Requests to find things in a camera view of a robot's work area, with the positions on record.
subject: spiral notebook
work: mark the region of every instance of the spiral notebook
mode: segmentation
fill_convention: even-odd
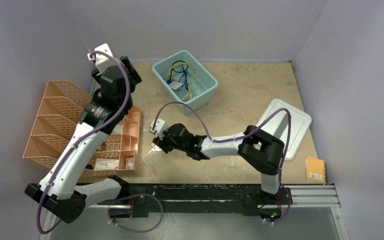
[[[307,181],[326,184],[326,162],[324,160],[309,156],[305,160],[305,166],[307,168]]]

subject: white plastic lid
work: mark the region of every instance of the white plastic lid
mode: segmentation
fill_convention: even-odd
[[[270,116],[274,111],[280,108],[288,109],[292,117],[289,147],[285,157],[286,161],[290,161],[294,158],[295,154],[297,153],[298,147],[300,146],[301,142],[304,139],[304,136],[306,135],[310,127],[312,118],[310,115],[299,110],[298,108],[280,99],[275,98],[268,105],[267,109],[265,110],[264,114],[262,115],[262,117],[260,118],[256,126],[260,125],[265,119],[267,119],[268,116]],[[268,123],[264,125],[261,129],[273,135],[278,129],[285,115],[286,115],[285,111],[279,112],[270,121],[268,121]],[[282,140],[282,142],[285,144],[286,144],[287,136],[288,136],[288,127],[286,126],[286,128],[284,129],[280,137],[280,140]]]

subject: drawer organizer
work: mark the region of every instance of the drawer organizer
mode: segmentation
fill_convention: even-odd
[[[68,80],[49,81],[37,112],[23,158],[43,168],[51,169],[72,137],[83,108],[92,97]],[[84,169],[79,181],[102,179],[110,175],[135,175],[138,165],[141,109],[133,106],[122,120],[122,133],[111,134],[101,151],[95,152],[89,163],[97,159],[119,160],[117,170]],[[126,169],[126,159],[133,158],[133,168]]]

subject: table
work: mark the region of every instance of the table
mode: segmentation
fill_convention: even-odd
[[[240,156],[220,156],[196,161],[184,152],[154,152],[154,136],[148,132],[152,119],[160,107],[172,101],[165,93],[149,62],[133,65],[142,77],[142,83],[132,93],[133,104],[142,110],[138,156],[138,175],[123,177],[130,183],[261,183],[261,176]],[[255,125],[272,99],[281,99],[304,110],[297,82],[290,63],[222,63],[203,62],[202,65],[218,80],[213,99],[198,109],[212,136],[226,136]],[[161,119],[170,126],[182,123],[194,135],[205,135],[204,128],[193,113],[185,116],[172,104],[161,113]],[[317,157],[311,132],[305,135],[295,157],[283,165],[283,183],[307,184],[306,158]],[[161,163],[151,170],[141,159]]]

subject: light blue plastic container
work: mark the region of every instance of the light blue plastic container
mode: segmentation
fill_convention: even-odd
[[[185,61],[188,64],[192,65],[193,67],[193,81],[194,84],[200,86],[200,91],[202,91],[200,94],[193,96],[193,98],[189,101],[181,100],[178,95],[169,87],[169,85],[166,83],[166,75],[169,68],[172,66],[172,64],[176,61]],[[179,65],[177,67],[174,67],[174,69],[178,72],[182,69],[182,66]],[[186,50],[181,50],[166,59],[163,59],[157,63],[155,63],[152,66],[153,73],[157,76],[160,83],[162,84],[162,88],[171,96],[171,98],[174,101],[184,102],[185,104],[189,105],[192,109],[196,110],[202,105],[208,103],[213,99],[214,90],[219,86],[219,82],[214,78],[211,73],[209,73],[205,67],[201,65],[198,60],[192,56],[192,54]],[[175,73],[173,72],[173,76],[177,75],[180,78],[181,73]],[[189,108],[177,104],[179,109],[184,115],[188,115],[191,113],[191,110]]]

